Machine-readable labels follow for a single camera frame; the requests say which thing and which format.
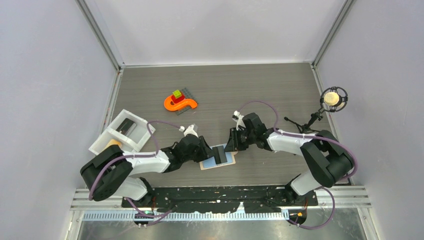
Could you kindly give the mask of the dark grey credit card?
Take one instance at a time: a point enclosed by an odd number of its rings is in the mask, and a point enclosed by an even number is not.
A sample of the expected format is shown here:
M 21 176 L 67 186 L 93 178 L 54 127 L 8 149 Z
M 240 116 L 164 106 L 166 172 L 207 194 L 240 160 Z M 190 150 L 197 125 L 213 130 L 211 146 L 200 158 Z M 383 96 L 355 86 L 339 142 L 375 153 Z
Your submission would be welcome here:
M 213 151 L 213 154 L 214 154 L 214 161 L 215 161 L 216 165 L 228 163 L 228 159 L 227 159 L 227 155 L 226 155 L 226 152 L 225 152 L 224 145 L 214 146 L 212 148 L 212 151 Z

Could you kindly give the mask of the tan card holder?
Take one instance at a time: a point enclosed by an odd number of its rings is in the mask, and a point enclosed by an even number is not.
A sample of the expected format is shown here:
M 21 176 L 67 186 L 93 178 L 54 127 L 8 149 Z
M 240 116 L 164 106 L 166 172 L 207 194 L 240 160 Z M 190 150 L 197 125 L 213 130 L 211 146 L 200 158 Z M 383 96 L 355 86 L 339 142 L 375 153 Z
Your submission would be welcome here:
M 226 144 L 212 146 L 212 157 L 201 161 L 199 163 L 200 169 L 209 170 L 235 164 L 235 155 L 237 151 L 225 152 L 225 147 Z

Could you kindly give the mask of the black credit card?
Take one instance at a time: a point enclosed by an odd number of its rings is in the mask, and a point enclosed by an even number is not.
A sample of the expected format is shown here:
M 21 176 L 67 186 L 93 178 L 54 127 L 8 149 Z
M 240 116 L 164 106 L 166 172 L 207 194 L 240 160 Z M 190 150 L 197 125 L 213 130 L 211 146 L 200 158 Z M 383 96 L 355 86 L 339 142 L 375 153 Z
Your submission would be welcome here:
M 117 127 L 116 131 L 124 136 L 129 136 L 134 131 L 136 126 L 137 124 L 133 120 L 125 118 Z

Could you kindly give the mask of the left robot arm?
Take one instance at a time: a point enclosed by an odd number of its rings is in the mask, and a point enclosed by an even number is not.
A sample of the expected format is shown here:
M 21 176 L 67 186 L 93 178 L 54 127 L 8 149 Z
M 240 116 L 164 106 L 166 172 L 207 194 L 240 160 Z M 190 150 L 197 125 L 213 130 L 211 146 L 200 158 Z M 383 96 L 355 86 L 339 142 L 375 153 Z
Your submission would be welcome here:
M 116 144 L 107 147 L 80 169 L 89 188 L 88 198 L 100 202 L 111 196 L 135 200 L 141 207 L 153 202 L 153 193 L 142 173 L 169 173 L 184 163 L 196 163 L 212 158 L 214 151 L 203 136 L 188 134 L 172 146 L 158 152 L 123 151 Z

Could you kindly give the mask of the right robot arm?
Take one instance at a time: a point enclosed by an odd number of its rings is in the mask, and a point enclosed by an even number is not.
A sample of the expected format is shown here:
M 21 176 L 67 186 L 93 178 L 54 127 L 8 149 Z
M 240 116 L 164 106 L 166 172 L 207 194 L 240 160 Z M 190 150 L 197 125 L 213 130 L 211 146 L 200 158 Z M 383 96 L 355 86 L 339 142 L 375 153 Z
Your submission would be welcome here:
M 230 129 L 225 152 L 244 151 L 250 145 L 271 152 L 302 156 L 308 171 L 296 176 L 283 190 L 288 203 L 299 205 L 309 192 L 320 187 L 331 188 L 352 173 L 355 160 L 327 130 L 316 134 L 298 134 L 267 128 L 256 113 L 245 116 L 235 112 L 236 127 Z

